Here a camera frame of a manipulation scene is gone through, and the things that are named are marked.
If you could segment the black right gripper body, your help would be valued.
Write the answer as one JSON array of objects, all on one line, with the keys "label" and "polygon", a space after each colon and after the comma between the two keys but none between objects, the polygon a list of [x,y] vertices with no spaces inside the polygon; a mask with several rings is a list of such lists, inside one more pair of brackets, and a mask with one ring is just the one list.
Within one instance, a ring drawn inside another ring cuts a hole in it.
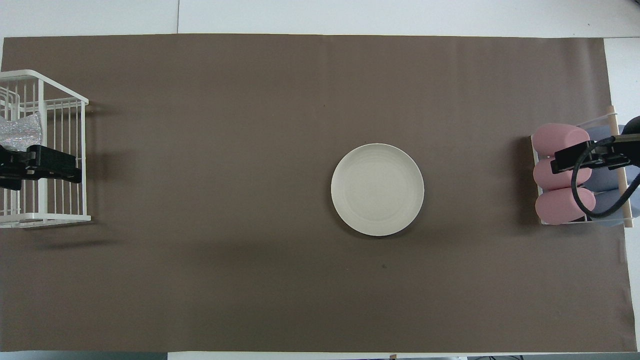
[{"label": "black right gripper body", "polygon": [[640,117],[631,119],[617,136],[609,136],[599,140],[599,148],[604,148],[601,155],[624,155],[629,158],[629,166],[640,163]]}]

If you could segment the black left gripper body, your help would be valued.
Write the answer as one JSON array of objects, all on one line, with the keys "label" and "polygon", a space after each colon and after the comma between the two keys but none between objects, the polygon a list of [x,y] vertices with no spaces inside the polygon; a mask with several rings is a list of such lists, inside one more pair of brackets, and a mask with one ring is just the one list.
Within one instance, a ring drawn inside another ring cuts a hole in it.
[{"label": "black left gripper body", "polygon": [[29,152],[0,147],[0,186],[9,191],[21,191]]}]

